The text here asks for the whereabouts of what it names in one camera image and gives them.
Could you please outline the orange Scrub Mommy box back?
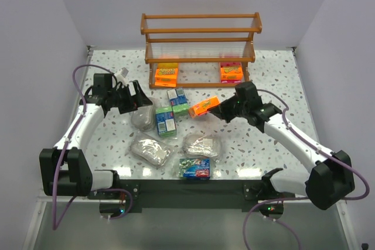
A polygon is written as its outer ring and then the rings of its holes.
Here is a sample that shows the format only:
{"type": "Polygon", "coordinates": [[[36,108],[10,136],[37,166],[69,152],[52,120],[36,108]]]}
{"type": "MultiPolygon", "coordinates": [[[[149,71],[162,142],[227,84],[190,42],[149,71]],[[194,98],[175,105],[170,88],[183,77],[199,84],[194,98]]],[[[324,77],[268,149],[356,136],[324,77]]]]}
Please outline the orange Scrub Mommy box back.
{"type": "Polygon", "coordinates": [[[213,96],[190,107],[188,113],[192,118],[196,118],[207,114],[209,109],[216,107],[219,104],[219,98],[217,96],[213,96]]]}

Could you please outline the orange pink Scrub Mommy box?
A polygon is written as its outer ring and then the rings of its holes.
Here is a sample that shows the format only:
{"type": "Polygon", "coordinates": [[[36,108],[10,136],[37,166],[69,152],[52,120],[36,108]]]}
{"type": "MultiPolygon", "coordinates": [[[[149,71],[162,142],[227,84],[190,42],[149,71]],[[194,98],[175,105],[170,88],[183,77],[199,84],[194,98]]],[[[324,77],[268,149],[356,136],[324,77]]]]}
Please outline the orange pink Scrub Mommy box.
{"type": "Polygon", "coordinates": [[[243,68],[240,62],[220,62],[221,83],[240,83],[243,76],[243,68]]]}

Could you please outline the orange Scrub Daddy box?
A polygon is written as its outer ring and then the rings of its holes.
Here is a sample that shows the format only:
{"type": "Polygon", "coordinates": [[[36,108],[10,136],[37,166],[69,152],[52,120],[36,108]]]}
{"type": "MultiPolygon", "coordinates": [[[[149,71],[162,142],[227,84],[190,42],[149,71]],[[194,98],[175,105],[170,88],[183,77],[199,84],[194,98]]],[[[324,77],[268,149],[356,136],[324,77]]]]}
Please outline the orange Scrub Daddy box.
{"type": "Polygon", "coordinates": [[[159,63],[155,72],[155,85],[175,88],[178,80],[178,63],[159,63]]]}

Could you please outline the blue green colourful sponge pack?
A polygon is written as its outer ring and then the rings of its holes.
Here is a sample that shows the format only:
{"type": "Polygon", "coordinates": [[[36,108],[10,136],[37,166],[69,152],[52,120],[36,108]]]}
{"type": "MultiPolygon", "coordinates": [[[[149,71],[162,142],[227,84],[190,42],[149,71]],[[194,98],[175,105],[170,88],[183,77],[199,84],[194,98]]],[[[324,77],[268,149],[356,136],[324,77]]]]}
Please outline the blue green colourful sponge pack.
{"type": "Polygon", "coordinates": [[[181,179],[208,180],[211,177],[211,164],[208,158],[179,159],[178,176],[181,179]]]}

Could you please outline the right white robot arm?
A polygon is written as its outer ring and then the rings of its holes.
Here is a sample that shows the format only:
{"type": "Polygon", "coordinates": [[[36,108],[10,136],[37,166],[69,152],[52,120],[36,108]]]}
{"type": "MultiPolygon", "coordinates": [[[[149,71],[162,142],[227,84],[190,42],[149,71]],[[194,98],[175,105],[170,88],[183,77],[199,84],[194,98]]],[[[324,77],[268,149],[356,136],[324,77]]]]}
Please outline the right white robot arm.
{"type": "Polygon", "coordinates": [[[234,95],[209,112],[226,123],[234,118],[246,119],[249,125],[280,143],[302,163],[303,173],[276,168],[263,175],[268,189],[305,196],[321,210],[354,190],[349,155],[342,150],[333,152],[294,127],[284,110],[271,102],[263,103],[252,82],[236,85],[234,95]]]}

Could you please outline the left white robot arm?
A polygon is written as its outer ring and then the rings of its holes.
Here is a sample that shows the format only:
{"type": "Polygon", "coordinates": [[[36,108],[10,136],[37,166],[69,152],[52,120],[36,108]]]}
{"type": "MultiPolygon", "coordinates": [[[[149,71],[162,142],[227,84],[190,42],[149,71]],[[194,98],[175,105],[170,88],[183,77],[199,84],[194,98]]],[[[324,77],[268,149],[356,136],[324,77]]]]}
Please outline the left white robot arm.
{"type": "Polygon", "coordinates": [[[123,84],[110,73],[96,73],[93,85],[80,93],[77,115],[64,136],[39,155],[45,195],[87,196],[92,191],[117,186],[115,170],[95,170],[86,159],[86,150],[94,131],[113,108],[120,114],[152,104],[139,82],[123,84]]]}

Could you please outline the wooden three-tier shelf rack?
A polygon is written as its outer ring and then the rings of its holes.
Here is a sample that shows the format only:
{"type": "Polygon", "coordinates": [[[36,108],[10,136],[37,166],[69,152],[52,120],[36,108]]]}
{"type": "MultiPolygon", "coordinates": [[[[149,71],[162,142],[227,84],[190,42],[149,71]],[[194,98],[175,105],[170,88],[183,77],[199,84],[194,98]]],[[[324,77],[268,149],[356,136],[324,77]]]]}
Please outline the wooden three-tier shelf rack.
{"type": "Polygon", "coordinates": [[[149,87],[159,88],[156,68],[163,63],[203,64],[239,62],[243,81],[250,80],[255,62],[254,36],[263,30],[261,16],[243,14],[142,14],[140,31],[145,37],[145,62],[149,87]]]}

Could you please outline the silver scourer pack upper left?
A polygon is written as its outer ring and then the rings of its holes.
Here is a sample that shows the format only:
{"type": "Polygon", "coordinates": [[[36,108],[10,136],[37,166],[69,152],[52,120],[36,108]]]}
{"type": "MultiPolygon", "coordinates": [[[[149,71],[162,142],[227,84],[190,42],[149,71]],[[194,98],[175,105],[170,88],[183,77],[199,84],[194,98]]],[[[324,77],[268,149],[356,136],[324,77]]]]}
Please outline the silver scourer pack upper left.
{"type": "Polygon", "coordinates": [[[151,131],[156,125],[156,100],[153,98],[150,100],[151,105],[140,107],[131,113],[131,124],[143,132],[151,131]]]}

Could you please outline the silver scourer pack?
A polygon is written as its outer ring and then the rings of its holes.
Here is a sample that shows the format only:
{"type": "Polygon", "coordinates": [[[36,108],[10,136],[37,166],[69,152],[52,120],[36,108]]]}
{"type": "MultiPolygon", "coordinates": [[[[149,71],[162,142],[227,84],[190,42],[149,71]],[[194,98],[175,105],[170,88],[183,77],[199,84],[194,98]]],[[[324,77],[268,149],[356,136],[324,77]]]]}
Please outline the silver scourer pack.
{"type": "Polygon", "coordinates": [[[173,154],[169,145],[142,132],[131,142],[130,151],[155,167],[163,166],[173,154]]]}
{"type": "Polygon", "coordinates": [[[221,139],[214,135],[190,133],[183,139],[182,150],[189,156],[218,159],[221,156],[221,139]]]}
{"type": "Polygon", "coordinates": [[[131,113],[131,124],[143,132],[151,131],[156,125],[156,100],[153,98],[150,100],[151,105],[140,107],[131,113]]]}

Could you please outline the silver scourer pack right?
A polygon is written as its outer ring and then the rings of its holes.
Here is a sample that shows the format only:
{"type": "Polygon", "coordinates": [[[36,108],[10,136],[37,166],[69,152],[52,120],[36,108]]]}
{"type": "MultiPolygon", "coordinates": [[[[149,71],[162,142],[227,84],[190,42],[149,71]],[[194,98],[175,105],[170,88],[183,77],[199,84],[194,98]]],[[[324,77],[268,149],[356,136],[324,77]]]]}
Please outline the silver scourer pack right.
{"type": "Polygon", "coordinates": [[[218,159],[221,156],[221,139],[214,135],[190,133],[183,139],[182,150],[189,156],[218,159]]]}

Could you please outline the silver scourer pack lower left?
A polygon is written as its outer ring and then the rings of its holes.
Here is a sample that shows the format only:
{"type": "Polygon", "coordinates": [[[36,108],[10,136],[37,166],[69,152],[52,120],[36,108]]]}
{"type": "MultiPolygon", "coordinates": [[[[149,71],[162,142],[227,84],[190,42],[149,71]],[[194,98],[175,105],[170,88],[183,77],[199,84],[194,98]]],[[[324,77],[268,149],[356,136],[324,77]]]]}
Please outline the silver scourer pack lower left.
{"type": "Polygon", "coordinates": [[[163,166],[173,154],[169,145],[142,132],[131,142],[130,151],[155,167],[163,166]]]}

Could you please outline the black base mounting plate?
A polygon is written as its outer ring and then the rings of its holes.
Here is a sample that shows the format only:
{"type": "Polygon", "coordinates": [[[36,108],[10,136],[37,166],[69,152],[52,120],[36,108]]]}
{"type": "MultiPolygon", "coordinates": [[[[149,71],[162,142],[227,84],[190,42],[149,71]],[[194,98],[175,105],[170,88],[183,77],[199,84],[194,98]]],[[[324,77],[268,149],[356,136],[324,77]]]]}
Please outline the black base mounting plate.
{"type": "Polygon", "coordinates": [[[263,180],[120,180],[131,193],[132,213],[146,208],[238,209],[243,212],[263,200],[294,197],[279,193],[263,180]]]}

